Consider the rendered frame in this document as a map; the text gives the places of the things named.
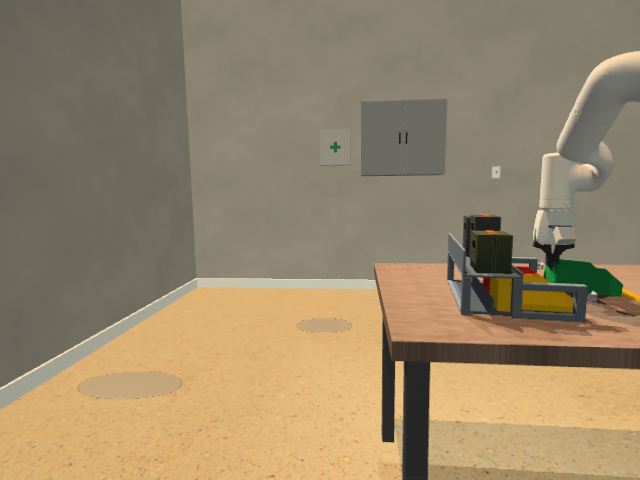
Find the yellow bar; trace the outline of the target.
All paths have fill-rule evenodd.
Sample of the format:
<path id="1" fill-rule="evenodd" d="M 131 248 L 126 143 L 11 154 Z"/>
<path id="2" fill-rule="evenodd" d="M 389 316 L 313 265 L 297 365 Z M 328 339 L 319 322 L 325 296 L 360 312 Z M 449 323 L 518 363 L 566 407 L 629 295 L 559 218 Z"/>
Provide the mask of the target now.
<path id="1" fill-rule="evenodd" d="M 626 295 L 626 296 L 628 296 L 628 297 L 640 302 L 640 297 L 635 295 L 635 294 L 633 294 L 633 293 L 631 293 L 631 292 L 628 292 L 628 291 L 622 289 L 622 294 L 624 294 L 624 295 Z"/>

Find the red open bin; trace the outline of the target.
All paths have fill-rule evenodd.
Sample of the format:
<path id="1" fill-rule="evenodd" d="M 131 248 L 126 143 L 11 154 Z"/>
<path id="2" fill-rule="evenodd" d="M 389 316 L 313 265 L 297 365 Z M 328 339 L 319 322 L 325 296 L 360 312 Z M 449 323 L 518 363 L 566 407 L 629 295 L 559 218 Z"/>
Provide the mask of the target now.
<path id="1" fill-rule="evenodd" d="M 520 266 L 515 266 L 515 267 L 517 267 L 519 270 L 521 270 L 524 274 L 534 273 L 534 274 L 530 274 L 530 275 L 540 275 L 540 274 L 537 274 L 536 272 L 534 272 L 529 267 L 520 267 Z M 483 278 L 483 285 L 485 286 L 485 288 L 490 293 L 490 278 Z"/>

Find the green bin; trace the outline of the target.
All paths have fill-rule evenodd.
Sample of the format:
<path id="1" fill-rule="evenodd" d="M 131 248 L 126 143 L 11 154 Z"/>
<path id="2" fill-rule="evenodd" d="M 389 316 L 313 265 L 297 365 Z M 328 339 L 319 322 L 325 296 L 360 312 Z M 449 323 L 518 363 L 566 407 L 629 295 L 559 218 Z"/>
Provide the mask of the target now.
<path id="1" fill-rule="evenodd" d="M 594 291 L 601 295 L 621 297 L 623 284 L 606 269 L 595 268 L 590 262 L 563 259 L 559 259 L 559 262 L 553 261 L 553 268 L 545 264 L 543 277 L 550 283 L 585 284 L 588 286 L 587 293 Z"/>

